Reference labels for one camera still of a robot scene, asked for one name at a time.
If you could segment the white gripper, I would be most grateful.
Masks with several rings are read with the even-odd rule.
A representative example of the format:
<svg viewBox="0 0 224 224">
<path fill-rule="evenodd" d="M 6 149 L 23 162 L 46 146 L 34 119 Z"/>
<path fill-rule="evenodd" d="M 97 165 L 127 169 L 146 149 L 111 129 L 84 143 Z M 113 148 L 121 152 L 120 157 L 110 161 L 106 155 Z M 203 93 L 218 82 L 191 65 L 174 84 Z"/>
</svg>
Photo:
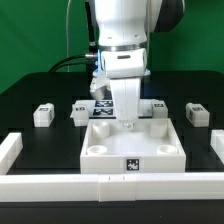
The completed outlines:
<svg viewBox="0 0 224 224">
<path fill-rule="evenodd" d="M 94 75 L 90 93 L 96 100 L 104 98 L 109 88 L 112 95 L 115 116 L 123 126 L 133 129 L 133 122 L 139 117 L 141 79 L 146 71 L 146 50 L 102 51 L 100 71 Z"/>
</svg>

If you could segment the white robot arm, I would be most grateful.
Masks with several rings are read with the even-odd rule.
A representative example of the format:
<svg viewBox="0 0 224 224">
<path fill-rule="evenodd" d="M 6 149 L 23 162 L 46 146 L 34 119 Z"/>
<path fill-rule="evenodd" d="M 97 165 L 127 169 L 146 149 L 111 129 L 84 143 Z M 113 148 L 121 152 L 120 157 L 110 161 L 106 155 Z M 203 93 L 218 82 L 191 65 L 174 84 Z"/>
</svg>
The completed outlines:
<svg viewBox="0 0 224 224">
<path fill-rule="evenodd" d="M 131 127 L 139 117 L 150 34 L 174 29 L 183 18 L 185 0 L 86 1 L 99 29 L 91 95 L 101 100 L 104 91 L 110 90 L 116 119 Z"/>
</svg>

